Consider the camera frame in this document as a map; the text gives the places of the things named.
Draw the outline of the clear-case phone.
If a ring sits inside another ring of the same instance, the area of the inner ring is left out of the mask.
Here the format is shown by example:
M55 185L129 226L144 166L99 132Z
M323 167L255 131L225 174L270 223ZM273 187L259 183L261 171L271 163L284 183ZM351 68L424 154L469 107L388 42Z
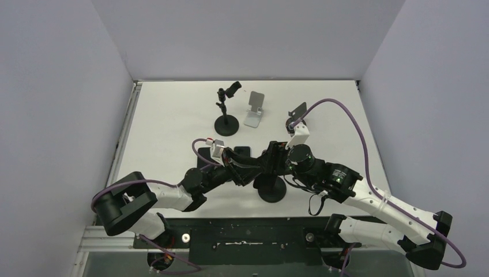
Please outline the clear-case phone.
M240 156L251 156L251 148L249 146L235 146L234 152Z

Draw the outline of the black phone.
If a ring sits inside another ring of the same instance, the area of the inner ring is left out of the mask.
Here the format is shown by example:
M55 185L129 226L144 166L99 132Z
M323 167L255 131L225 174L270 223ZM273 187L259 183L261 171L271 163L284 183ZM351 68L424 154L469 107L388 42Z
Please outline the black phone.
M205 160L215 163L216 161L212 159L210 155L210 147L200 147L197 149L197 152L200 156L202 156ZM203 168L207 166L208 163L202 160L201 158L197 158L197 168Z

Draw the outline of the black pole phone stand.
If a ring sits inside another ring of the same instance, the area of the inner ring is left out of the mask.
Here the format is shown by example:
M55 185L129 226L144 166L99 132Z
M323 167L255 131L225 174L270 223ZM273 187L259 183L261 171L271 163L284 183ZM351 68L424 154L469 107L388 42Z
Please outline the black pole phone stand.
M267 203L281 201L287 192L283 179L277 175L261 174L253 182L253 188L258 191L259 197Z
M233 98L234 94L241 87L241 83L236 81L229 88L219 88L217 91L219 101L216 102L216 105L220 108L222 115L215 120L214 128L216 133L221 136L233 136L239 130L239 122L237 118L227 113L225 100L227 98Z

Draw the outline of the white folding phone stand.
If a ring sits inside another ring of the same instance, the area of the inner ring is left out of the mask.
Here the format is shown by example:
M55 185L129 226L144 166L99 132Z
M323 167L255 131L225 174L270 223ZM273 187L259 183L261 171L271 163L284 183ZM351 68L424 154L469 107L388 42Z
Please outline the white folding phone stand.
M249 106L247 110L247 115L244 119L244 125L257 128L261 122L263 113L263 103L265 95L256 91L251 91L249 97Z

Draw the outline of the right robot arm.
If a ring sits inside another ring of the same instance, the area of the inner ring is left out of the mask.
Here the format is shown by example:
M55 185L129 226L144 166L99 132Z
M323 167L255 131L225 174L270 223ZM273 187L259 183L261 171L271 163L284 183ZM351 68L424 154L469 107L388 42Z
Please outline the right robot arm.
M267 172L291 175L304 189L312 190L323 200L331 199L381 220L371 223L332 215L324 231L329 245L346 242L384 246L433 271L445 264L451 214L412 206L374 186L369 177L343 164L316 158L306 144L287 147L285 143L272 141L262 158Z

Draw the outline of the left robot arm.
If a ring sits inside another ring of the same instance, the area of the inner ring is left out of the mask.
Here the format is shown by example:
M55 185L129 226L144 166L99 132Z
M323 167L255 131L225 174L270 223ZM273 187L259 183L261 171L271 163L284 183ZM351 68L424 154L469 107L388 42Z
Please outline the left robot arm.
M163 216L151 212L152 208L195 211L206 202L206 193L226 182L245 186L263 173L266 155L257 158L241 155L230 148L221 154L221 165L203 170L189 169L177 185L144 179L135 171L129 181L113 184L97 193L91 209L101 220L106 234L115 236L125 231L147 237L157 248L169 244L171 232Z

